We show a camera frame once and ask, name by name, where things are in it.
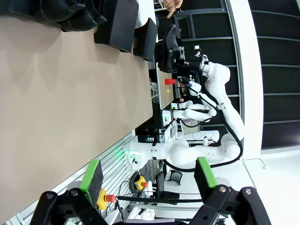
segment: table surface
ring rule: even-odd
[[[160,109],[163,110],[174,100],[173,86],[165,85],[165,79],[172,79],[172,74],[167,74],[160,71],[158,68],[158,63],[156,68],[159,92],[159,106]]]
[[[0,224],[152,116],[147,62],[0,18]]]

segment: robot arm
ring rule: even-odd
[[[202,61],[188,64],[194,71],[202,71],[207,77],[205,88],[217,102],[201,93],[201,85],[192,80],[183,78],[185,84],[189,84],[194,96],[200,96],[207,107],[217,107],[223,111],[224,117],[230,128],[239,140],[244,137],[244,124],[239,113],[234,109],[225,91],[225,84],[230,79],[230,70],[221,64],[209,62],[207,57],[202,56]],[[190,110],[189,118],[197,117],[197,111]],[[130,146],[131,158],[135,159],[133,169],[142,168],[149,159],[166,159],[174,166],[182,167],[194,162],[197,157],[206,157],[210,164],[228,162],[236,159],[240,154],[240,147],[232,134],[228,133],[221,139],[221,146],[194,146],[189,147],[185,140],[177,140],[168,143],[157,143],[156,145],[146,143],[132,143]]]

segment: finger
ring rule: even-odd
[[[168,5],[168,4],[170,4],[172,1],[171,0],[164,0],[163,1],[163,5],[165,6],[165,5]]]
[[[175,8],[172,8],[167,16],[167,19],[169,19],[174,12],[175,12]]]
[[[183,0],[176,0],[175,8],[180,8],[183,3]]]
[[[166,8],[174,8],[174,2],[165,5]]]

